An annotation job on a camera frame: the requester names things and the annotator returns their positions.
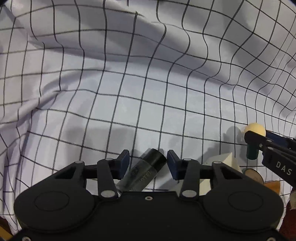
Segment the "green cream plush mushroom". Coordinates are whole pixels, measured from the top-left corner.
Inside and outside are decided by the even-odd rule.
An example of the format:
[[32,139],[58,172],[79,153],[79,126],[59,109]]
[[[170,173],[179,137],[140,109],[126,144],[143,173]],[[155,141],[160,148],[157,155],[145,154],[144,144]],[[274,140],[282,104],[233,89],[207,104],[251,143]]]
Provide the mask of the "green cream plush mushroom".
[[258,123],[251,123],[244,129],[244,140],[247,144],[246,157],[250,160],[258,158],[260,147],[266,137],[266,129]]

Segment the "dark bottle with black cap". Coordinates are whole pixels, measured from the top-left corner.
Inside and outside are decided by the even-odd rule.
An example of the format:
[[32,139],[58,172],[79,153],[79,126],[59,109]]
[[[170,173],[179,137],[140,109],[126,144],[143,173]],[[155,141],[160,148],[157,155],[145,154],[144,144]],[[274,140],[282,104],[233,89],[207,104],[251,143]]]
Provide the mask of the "dark bottle with black cap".
[[141,192],[167,163],[166,157],[156,149],[148,149],[140,160],[116,184],[117,190]]

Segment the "green tape roll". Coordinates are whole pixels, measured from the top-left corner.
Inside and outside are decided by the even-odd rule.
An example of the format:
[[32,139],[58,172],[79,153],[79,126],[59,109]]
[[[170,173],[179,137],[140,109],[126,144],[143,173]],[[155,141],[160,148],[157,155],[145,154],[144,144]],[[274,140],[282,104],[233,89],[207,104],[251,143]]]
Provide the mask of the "green tape roll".
[[264,180],[263,180],[262,176],[255,169],[245,168],[242,170],[242,173],[244,175],[246,175],[247,177],[251,178],[252,180],[254,180],[262,185],[264,184]]

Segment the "brown wooden block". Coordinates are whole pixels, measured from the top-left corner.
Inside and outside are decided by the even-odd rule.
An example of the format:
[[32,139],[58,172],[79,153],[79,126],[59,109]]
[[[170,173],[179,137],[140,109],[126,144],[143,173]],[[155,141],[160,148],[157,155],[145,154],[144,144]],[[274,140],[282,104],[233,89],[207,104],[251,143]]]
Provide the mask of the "brown wooden block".
[[280,181],[265,182],[264,186],[273,190],[277,195],[280,195]]

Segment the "white wedge block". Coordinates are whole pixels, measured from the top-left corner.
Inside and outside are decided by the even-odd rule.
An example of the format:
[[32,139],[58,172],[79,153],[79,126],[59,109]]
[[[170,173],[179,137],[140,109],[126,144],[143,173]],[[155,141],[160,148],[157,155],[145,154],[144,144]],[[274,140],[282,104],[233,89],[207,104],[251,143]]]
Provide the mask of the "white wedge block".
[[206,195],[227,177],[233,179],[242,174],[232,153],[213,156],[202,165],[195,159],[181,159],[173,150],[169,150],[167,160],[172,178],[180,181],[175,191],[181,198]]

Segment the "white black checkered cloth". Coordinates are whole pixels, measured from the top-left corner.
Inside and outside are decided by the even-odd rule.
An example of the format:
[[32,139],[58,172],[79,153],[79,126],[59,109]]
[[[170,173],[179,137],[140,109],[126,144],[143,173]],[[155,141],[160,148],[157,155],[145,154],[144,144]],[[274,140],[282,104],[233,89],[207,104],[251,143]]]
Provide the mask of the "white black checkered cloth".
[[149,148],[248,160],[244,128],[295,137],[291,1],[2,1],[1,218],[75,161]]

